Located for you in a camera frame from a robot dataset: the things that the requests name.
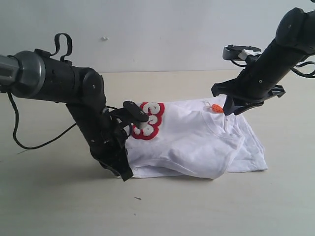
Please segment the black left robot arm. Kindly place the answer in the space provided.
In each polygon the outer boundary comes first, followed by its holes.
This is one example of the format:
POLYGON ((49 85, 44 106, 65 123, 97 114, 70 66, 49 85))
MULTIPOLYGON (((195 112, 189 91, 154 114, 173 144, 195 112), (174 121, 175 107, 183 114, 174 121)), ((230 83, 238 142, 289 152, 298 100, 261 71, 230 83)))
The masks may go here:
POLYGON ((129 102, 108 110, 103 77, 31 51, 0 57, 1 91, 19 98, 64 103, 87 141, 92 157, 124 181, 133 176, 125 148, 132 123, 129 102))

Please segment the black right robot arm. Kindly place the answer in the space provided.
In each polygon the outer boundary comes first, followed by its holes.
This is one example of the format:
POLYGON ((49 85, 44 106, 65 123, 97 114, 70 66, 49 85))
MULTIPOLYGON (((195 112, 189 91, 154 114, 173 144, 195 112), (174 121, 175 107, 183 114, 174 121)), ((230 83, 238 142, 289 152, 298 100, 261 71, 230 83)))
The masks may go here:
POLYGON ((213 96, 226 95, 225 115, 239 115, 260 107, 273 97, 285 94, 279 81, 290 71, 304 78, 314 78, 314 72, 302 73, 299 67, 309 64, 315 54, 315 13, 294 8, 280 21, 275 38, 265 50, 253 46, 228 45, 222 57, 241 66, 235 78, 212 86, 213 96))

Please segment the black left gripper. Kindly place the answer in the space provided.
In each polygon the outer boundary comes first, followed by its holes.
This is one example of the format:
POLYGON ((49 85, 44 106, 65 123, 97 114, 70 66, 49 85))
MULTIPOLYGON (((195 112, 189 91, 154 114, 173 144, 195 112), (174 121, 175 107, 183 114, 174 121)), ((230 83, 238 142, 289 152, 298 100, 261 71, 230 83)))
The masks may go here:
POLYGON ((94 138, 90 153, 101 167, 127 181, 134 176, 125 147, 130 131, 127 132, 124 128, 130 128, 130 114, 125 108, 113 108, 112 111, 104 112, 102 117, 109 119, 110 127, 99 131, 99 140, 94 138))

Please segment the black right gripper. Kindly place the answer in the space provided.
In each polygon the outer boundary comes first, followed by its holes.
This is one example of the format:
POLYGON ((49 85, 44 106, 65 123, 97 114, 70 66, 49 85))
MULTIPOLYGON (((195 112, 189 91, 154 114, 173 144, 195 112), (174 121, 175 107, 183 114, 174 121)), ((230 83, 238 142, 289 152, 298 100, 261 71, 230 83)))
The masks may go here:
POLYGON ((211 87, 213 96, 227 95, 223 112, 236 116, 260 107, 265 100, 282 97, 283 86, 278 82, 286 75, 286 57, 282 55, 248 55, 246 67, 237 78, 211 87))

